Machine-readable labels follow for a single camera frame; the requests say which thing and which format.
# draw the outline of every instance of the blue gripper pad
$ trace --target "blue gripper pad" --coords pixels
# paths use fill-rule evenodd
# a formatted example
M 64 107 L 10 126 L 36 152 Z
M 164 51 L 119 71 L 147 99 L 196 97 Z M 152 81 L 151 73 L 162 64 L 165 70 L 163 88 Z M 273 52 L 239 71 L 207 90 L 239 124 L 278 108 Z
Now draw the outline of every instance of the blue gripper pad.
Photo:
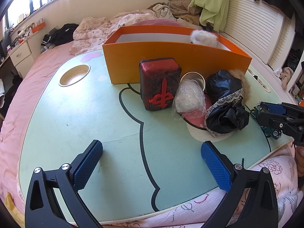
M 221 190 L 225 190 L 228 193 L 232 185 L 231 175 L 216 153 L 220 154 L 218 150 L 215 152 L 208 144 L 208 142 L 204 142 L 202 144 L 201 155 L 205 160 L 206 165 L 212 173 L 212 176 L 214 177 L 219 188 Z
M 92 148 L 90 148 L 89 152 L 87 152 L 87 155 L 83 158 L 80 165 L 74 171 L 73 188 L 76 191 L 85 188 L 90 176 L 93 173 L 93 170 L 95 169 L 99 159 L 101 158 L 102 150 L 102 143 L 96 140 Z
M 270 113 L 274 113 L 278 115 L 286 114 L 286 109 L 280 104 L 271 104 L 271 103 L 265 103 L 265 104 L 268 106 Z

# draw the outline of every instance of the red chinese character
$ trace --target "red chinese character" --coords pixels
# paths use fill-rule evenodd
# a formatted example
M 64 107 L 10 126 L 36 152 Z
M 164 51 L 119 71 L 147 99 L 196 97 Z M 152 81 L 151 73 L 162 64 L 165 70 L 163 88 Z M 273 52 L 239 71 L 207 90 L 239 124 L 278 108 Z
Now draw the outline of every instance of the red chinese character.
M 161 84 L 161 93 L 156 94 L 152 99 L 149 100 L 151 104 L 154 104 L 155 107 L 162 107 L 163 109 L 167 106 L 165 103 L 168 99 L 174 98 L 172 93 L 166 92 L 167 91 L 167 80 L 163 78 Z

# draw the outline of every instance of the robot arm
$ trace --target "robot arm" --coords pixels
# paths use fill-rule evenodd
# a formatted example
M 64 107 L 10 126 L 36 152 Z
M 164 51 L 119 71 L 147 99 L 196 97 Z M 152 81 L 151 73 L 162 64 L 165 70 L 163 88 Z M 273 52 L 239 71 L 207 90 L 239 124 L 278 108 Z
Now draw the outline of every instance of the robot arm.
M 259 102 L 253 115 L 261 127 L 282 131 L 283 134 L 293 137 L 297 146 L 304 146 L 304 107 L 288 103 Z

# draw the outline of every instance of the orange box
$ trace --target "orange box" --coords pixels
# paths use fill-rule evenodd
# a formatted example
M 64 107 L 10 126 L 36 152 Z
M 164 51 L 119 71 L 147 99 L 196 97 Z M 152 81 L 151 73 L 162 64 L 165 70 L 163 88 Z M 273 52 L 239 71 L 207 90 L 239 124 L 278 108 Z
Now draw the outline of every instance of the orange box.
M 181 76 L 198 72 L 207 79 L 220 69 L 246 72 L 252 58 L 234 43 L 217 35 L 217 48 L 191 44 L 192 31 L 161 25 L 120 27 L 102 46 L 111 83 L 139 83 L 139 62 L 163 57 L 175 59 Z
M 45 22 L 42 22 L 41 24 L 35 26 L 34 28 L 32 28 L 33 33 L 39 31 L 40 29 L 42 29 L 43 27 L 46 27 L 47 25 L 45 24 Z

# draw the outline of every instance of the pink comforter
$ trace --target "pink comforter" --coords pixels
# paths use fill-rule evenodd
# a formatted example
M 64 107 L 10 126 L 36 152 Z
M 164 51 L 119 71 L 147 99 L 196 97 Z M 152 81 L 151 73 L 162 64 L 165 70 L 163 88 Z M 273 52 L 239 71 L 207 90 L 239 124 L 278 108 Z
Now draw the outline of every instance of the pink comforter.
M 73 42 L 60 45 L 41 54 L 20 84 L 9 107 L 0 133 L 0 197 L 4 202 L 11 193 L 18 210 L 24 214 L 17 191 L 17 164 L 35 106 L 55 71 L 73 57 L 69 49 Z

